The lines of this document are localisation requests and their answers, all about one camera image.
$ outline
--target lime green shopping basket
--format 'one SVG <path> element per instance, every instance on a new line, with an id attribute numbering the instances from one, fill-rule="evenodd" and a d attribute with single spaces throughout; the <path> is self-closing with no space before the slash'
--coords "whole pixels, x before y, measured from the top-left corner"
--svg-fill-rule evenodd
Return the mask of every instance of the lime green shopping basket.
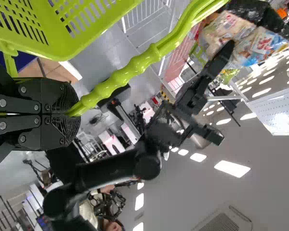
<path id="1" fill-rule="evenodd" d="M 143 0 L 0 0 L 0 50 L 17 77 L 17 51 L 66 61 Z"/>

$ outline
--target snack package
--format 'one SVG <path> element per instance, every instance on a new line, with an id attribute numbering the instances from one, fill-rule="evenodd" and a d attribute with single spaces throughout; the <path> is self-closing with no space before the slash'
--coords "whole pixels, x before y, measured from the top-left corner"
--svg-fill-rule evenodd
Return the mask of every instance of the snack package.
<path id="1" fill-rule="evenodd" d="M 199 36 L 199 45 L 211 60 L 229 41 L 235 48 L 225 69 L 240 69 L 263 62 L 289 46 L 289 41 L 264 27 L 223 11 Z"/>
<path id="2" fill-rule="evenodd" d="M 209 59 L 229 41 L 236 43 L 250 35 L 256 25 L 235 16 L 228 11 L 223 11 L 211 24 L 205 27 L 199 36 L 199 44 Z"/>
<path id="3" fill-rule="evenodd" d="M 262 26 L 235 45 L 231 63 L 235 66 L 251 66 L 261 63 L 289 45 L 289 41 Z"/>

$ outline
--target green basket handle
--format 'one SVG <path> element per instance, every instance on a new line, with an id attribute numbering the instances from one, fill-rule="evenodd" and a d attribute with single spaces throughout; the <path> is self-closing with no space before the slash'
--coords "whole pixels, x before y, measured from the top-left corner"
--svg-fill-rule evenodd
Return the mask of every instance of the green basket handle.
<path id="1" fill-rule="evenodd" d="M 151 64 L 176 49 L 193 26 L 217 11 L 229 0 L 193 0 L 182 14 L 174 30 L 157 43 L 152 43 L 142 54 L 133 57 L 122 69 L 113 72 L 108 80 L 95 86 L 88 95 L 82 96 L 67 113 L 70 117 L 81 116 L 97 103 L 110 97 L 114 90 L 125 86 L 135 76 L 142 74 Z"/>

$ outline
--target person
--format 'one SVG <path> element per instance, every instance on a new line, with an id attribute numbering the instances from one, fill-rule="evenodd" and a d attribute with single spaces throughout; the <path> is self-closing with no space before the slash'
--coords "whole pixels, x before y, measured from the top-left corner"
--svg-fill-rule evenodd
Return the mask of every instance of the person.
<path id="1" fill-rule="evenodd" d="M 85 163 L 79 154 L 77 147 L 71 143 L 68 147 L 57 148 L 46 151 L 46 157 L 54 174 L 63 184 L 72 182 L 76 165 Z M 94 198 L 102 199 L 102 193 L 110 194 L 114 185 L 107 185 L 101 189 L 91 191 Z M 110 221 L 97 218 L 94 215 L 94 207 L 87 199 L 79 205 L 79 212 L 85 220 L 88 220 L 98 231 L 124 231 L 123 224 L 119 221 Z"/>

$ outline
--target screw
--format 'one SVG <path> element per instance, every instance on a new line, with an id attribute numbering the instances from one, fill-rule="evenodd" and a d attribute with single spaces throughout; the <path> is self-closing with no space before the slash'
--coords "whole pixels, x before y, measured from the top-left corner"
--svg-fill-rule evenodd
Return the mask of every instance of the screw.
<path id="1" fill-rule="evenodd" d="M 1 107 L 5 107 L 6 106 L 6 100 L 5 99 L 1 99 L 0 100 L 0 106 Z"/>
<path id="2" fill-rule="evenodd" d="M 50 119 L 47 117 L 45 118 L 45 124 L 49 125 L 50 124 Z"/>
<path id="3" fill-rule="evenodd" d="M 22 143 L 26 142 L 26 137 L 25 137 L 25 136 L 22 136 L 22 137 L 20 138 L 20 141 L 21 141 Z"/>
<path id="4" fill-rule="evenodd" d="M 26 87 L 22 87 L 20 90 L 21 90 L 22 93 L 26 93 L 27 88 Z"/>
<path id="5" fill-rule="evenodd" d="M 5 130 L 6 129 L 6 123 L 5 122 L 1 122 L 0 123 L 0 129 L 1 130 Z"/>

